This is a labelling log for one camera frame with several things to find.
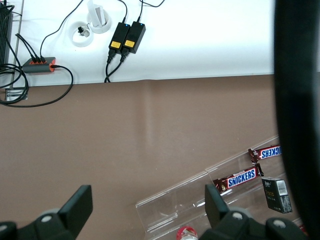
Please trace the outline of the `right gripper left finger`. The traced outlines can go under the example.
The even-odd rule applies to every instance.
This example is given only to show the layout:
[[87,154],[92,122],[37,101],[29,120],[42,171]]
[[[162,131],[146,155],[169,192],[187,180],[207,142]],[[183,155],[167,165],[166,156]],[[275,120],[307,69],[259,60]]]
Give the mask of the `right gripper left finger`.
[[2,240],[75,240],[93,212],[92,186],[81,185],[57,212],[39,216],[17,228],[13,221],[0,223]]

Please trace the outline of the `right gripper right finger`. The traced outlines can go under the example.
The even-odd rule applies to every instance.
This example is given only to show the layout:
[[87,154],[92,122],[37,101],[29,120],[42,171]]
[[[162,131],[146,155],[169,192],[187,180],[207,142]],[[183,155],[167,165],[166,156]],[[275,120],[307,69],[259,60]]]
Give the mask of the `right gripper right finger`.
[[269,218],[261,224],[243,212],[230,210],[213,184],[205,186],[205,212],[211,228],[200,240],[306,240],[308,236],[292,221]]

